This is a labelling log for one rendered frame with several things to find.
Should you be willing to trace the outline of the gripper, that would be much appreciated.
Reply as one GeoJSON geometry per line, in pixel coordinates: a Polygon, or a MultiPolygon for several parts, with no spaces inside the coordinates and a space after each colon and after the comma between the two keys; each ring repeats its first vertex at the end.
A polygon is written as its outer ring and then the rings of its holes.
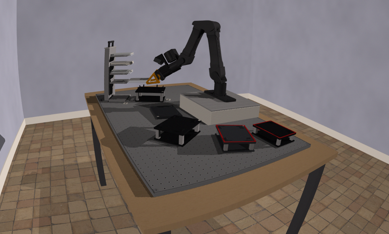
{"type": "Polygon", "coordinates": [[[152,75],[151,77],[147,80],[146,84],[157,84],[157,83],[160,83],[159,80],[164,80],[165,77],[171,75],[173,72],[171,71],[171,69],[163,74],[161,74],[161,72],[159,71],[159,69],[157,69],[152,75]],[[155,79],[151,79],[152,77],[154,76],[155,79]],[[155,82],[149,82],[151,79],[151,81],[155,81],[155,82]]]}

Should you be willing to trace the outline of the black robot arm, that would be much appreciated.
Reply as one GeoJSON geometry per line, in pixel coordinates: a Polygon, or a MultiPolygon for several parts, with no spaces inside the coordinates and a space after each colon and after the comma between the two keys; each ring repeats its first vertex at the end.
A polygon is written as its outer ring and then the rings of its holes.
{"type": "Polygon", "coordinates": [[[196,48],[203,34],[206,33],[210,53],[209,75],[210,78],[214,80],[214,89],[205,90],[204,93],[222,100],[223,102],[236,102],[235,98],[228,96],[226,93],[227,83],[225,82],[227,81],[227,78],[225,77],[225,67],[221,57],[219,34],[219,32],[221,32],[221,25],[218,22],[210,20],[193,21],[192,25],[193,31],[180,55],[176,49],[170,49],[164,53],[167,61],[162,54],[154,58],[154,62],[157,62],[159,65],[165,63],[164,66],[159,68],[159,71],[163,74],[171,69],[174,73],[179,71],[182,66],[190,65],[195,58],[196,48]],[[171,64],[168,64],[167,62],[171,64]]]}

